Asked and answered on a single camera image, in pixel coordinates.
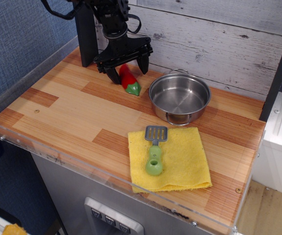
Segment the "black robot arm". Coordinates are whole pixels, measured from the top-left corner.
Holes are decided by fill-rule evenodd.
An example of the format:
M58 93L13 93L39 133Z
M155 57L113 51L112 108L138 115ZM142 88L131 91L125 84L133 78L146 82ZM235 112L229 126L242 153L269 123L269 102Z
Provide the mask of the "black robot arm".
M116 67L136 60L143 74L149 69L149 56L153 52L149 37L129 38L127 21L139 17L129 14L127 0L84 0L83 8L76 17L81 62L84 67L97 65L115 84L121 79ZM94 20L102 25L103 35L108 39L104 51L98 52Z

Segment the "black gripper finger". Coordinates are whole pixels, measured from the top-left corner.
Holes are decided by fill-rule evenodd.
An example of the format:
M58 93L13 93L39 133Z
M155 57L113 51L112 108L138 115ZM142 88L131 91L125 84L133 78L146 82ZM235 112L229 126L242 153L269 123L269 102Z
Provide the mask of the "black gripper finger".
M110 78L110 80L117 85L121 85L121 78L116 71L115 67L104 67L105 73Z
M146 74L149 70L149 56L147 54L141 55L136 61L142 73Z

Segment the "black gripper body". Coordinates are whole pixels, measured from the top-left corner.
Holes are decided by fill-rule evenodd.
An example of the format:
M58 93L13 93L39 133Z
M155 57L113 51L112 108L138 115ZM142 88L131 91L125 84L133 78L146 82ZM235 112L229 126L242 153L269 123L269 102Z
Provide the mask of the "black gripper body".
M151 47L151 38L129 38L124 36L119 39L110 40L104 51L102 51L93 60L96 63L98 71L105 73L104 67L117 67L128 63L141 55L153 52Z

